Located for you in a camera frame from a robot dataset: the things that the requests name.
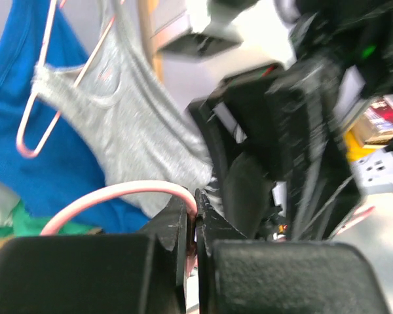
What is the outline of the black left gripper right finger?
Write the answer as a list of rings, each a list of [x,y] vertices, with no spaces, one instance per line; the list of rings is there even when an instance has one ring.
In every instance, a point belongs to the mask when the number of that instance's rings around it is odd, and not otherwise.
[[[196,192],[201,313],[388,313],[373,268],[355,247],[246,239]]]

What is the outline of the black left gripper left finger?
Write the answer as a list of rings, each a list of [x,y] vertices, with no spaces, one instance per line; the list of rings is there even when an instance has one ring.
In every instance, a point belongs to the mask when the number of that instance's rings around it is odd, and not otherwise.
[[[133,234],[19,237],[0,249],[0,313],[185,313],[187,210]]]

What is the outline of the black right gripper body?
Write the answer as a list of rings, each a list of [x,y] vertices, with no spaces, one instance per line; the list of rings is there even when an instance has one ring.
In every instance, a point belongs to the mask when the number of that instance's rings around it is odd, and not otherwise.
[[[288,238],[333,237],[361,200],[333,115],[340,82],[333,63],[302,61],[191,102],[187,109],[208,147],[222,200],[231,164],[248,153],[273,183],[286,184]]]

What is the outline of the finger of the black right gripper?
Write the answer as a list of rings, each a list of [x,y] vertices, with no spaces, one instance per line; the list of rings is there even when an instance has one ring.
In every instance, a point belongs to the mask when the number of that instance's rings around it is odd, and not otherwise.
[[[274,183],[257,158],[240,154],[223,183],[225,218],[239,232],[253,239],[265,216]]]

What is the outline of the black white striped tank top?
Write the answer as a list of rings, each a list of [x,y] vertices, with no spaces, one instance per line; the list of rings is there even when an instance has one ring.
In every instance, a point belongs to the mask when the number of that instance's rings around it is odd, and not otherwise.
[[[204,187],[204,191],[210,201],[210,204],[222,217],[225,216],[218,179],[212,175],[210,182]]]

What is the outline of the pink wire hanger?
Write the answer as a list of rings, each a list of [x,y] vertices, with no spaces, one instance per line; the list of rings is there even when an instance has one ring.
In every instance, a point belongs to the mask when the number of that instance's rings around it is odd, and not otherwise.
[[[114,184],[97,191],[91,192],[57,213],[47,225],[43,228],[42,234],[49,236],[57,233],[65,223],[85,211],[93,205],[103,201],[111,200],[121,196],[130,194],[148,194],[154,192],[156,194],[165,194],[167,196],[176,196],[182,200],[187,209],[188,222],[188,239],[186,249],[186,262],[188,266],[198,266],[197,254],[197,214],[198,208],[196,203],[196,193],[191,194],[185,188],[165,181],[132,181],[128,183]]]

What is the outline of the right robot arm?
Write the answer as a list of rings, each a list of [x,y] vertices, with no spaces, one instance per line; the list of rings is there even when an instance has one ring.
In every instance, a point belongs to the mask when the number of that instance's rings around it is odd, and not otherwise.
[[[223,217],[198,203],[199,235],[253,239],[286,183],[286,237],[327,239],[360,200],[334,115],[346,70],[365,80],[361,96],[393,93],[393,1],[298,1],[291,32],[296,62],[232,77],[189,104],[219,180]]]

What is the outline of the green tank top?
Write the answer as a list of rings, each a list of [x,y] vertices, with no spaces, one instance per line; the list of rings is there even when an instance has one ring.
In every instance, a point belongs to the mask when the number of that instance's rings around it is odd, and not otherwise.
[[[0,238],[11,235],[16,237],[38,236],[48,221],[48,217],[31,217],[25,210],[23,202],[19,201],[10,212],[5,224],[0,224]],[[79,235],[93,234],[97,231],[100,231],[97,227],[68,222],[58,233],[60,235]]]

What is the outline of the blue tank top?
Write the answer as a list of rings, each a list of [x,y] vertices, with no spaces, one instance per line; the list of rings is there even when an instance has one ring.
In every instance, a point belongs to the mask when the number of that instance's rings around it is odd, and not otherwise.
[[[93,153],[61,117],[34,159],[16,150],[16,132],[39,59],[49,1],[12,1],[0,40],[0,182],[17,193],[33,217],[52,217],[71,202],[103,188],[104,175]],[[47,62],[75,66],[88,58],[64,15],[56,9]],[[35,102],[24,141],[33,147],[56,111]],[[96,205],[73,220],[106,232],[135,232],[149,219],[133,205],[115,198]]]

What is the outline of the pink hanger under grey top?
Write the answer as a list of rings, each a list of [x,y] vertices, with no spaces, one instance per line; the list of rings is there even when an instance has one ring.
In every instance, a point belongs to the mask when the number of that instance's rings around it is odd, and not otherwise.
[[[97,64],[96,57],[98,56],[103,43],[115,21],[115,15],[110,11],[110,6],[113,4],[112,1],[98,1],[97,4],[101,24],[100,37],[86,63],[81,68],[76,68],[72,72],[76,75],[76,77],[74,80],[71,80],[70,78],[65,77],[69,71],[59,71],[57,69],[51,68],[46,64],[50,36],[52,33],[52,27],[54,25],[54,17],[57,11],[57,2],[50,2],[45,23],[45,31],[43,34],[42,47],[37,65],[35,66],[31,93],[28,97],[28,101],[26,103],[26,107],[24,109],[24,113],[22,115],[22,119],[16,134],[17,151],[25,158],[36,158],[39,155],[49,135],[54,129],[59,117],[62,115],[61,112],[56,112],[37,146],[33,150],[29,149],[25,145],[24,135],[35,100],[39,98],[43,101],[46,101],[51,107],[54,107],[57,110],[64,108],[62,103],[64,101],[74,101],[74,95],[77,93],[75,91],[76,87],[78,87],[90,66]]]

